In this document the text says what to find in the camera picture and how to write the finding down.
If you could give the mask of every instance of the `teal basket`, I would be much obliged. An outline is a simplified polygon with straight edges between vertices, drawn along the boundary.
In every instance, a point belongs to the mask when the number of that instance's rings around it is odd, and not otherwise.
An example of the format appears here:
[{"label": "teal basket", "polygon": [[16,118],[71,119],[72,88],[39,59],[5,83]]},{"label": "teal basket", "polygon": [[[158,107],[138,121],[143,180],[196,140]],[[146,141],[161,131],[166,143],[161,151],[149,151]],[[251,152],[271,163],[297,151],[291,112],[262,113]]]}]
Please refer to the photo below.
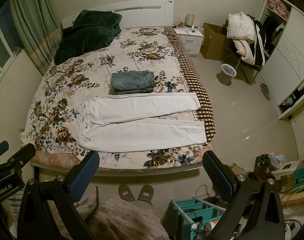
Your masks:
[{"label": "teal basket", "polygon": [[[194,212],[184,212],[187,209],[196,209]],[[192,199],[171,200],[171,228],[170,235],[177,240],[193,240],[196,230],[204,230],[207,222],[219,220],[225,209],[193,197]]]}]

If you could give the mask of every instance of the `white pants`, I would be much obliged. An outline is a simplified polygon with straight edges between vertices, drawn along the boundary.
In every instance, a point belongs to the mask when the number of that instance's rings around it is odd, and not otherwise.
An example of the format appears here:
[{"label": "white pants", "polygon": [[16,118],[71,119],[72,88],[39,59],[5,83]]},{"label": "white pants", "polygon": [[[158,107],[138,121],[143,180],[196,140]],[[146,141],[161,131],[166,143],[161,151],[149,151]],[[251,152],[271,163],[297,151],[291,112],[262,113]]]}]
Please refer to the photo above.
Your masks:
[{"label": "white pants", "polygon": [[206,142],[204,122],[146,118],[197,110],[195,93],[132,94],[86,102],[79,144],[100,152],[138,152]]},{"label": "white pants", "polygon": [[152,93],[96,97],[85,101],[84,122],[109,124],[199,109],[196,93]]}]

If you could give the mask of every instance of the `floor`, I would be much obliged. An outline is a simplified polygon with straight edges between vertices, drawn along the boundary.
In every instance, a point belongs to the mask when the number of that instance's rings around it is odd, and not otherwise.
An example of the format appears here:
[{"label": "floor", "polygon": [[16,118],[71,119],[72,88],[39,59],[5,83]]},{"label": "floor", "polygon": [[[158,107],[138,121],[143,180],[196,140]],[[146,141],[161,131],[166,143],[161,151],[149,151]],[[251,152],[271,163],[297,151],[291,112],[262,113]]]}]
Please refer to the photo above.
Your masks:
[{"label": "floor", "polygon": [[[249,86],[238,71],[231,85],[224,86],[216,77],[221,67],[219,61],[203,59],[200,54],[192,60],[213,107],[216,127],[213,150],[224,164],[236,163],[242,168],[253,169],[255,157],[270,152],[282,153],[287,161],[297,159],[297,147],[290,122],[277,119],[272,103],[262,94],[258,81]],[[41,169],[41,181],[52,180],[54,177],[53,171]],[[210,195],[214,195],[204,169],[155,176],[95,177],[87,191],[98,186],[100,200],[105,200],[110,195],[118,194],[117,189],[121,183],[127,183],[135,196],[138,196],[145,183],[154,187],[152,202],[155,214],[166,229],[169,224],[167,208],[171,199],[191,198],[202,184],[206,184]],[[198,195],[204,193],[202,187]]]}]

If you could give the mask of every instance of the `nightstand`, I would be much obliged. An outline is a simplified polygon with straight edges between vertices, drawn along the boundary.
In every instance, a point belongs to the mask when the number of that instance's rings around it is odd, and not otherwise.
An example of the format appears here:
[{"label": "nightstand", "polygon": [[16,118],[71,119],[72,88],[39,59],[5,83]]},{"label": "nightstand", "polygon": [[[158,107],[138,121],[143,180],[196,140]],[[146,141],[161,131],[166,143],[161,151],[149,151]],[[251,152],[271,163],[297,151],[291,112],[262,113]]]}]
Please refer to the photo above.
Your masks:
[{"label": "nightstand", "polygon": [[183,45],[185,47],[185,50],[190,56],[197,56],[200,51],[200,47],[203,40],[203,35],[200,33],[199,30],[197,30],[195,33],[192,32],[194,26],[192,26],[192,29],[188,28],[177,28],[174,29],[176,34],[181,38]]}]

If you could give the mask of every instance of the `blue jeans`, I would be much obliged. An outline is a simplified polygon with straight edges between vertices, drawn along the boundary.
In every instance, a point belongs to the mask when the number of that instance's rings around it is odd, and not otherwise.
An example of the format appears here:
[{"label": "blue jeans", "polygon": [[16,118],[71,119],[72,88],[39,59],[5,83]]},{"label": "blue jeans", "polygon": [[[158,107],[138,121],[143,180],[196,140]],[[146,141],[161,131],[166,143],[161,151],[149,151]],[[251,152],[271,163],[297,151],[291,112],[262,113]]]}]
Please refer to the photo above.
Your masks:
[{"label": "blue jeans", "polygon": [[148,70],[112,74],[111,87],[115,95],[150,93],[153,92],[154,86],[154,73]]}]

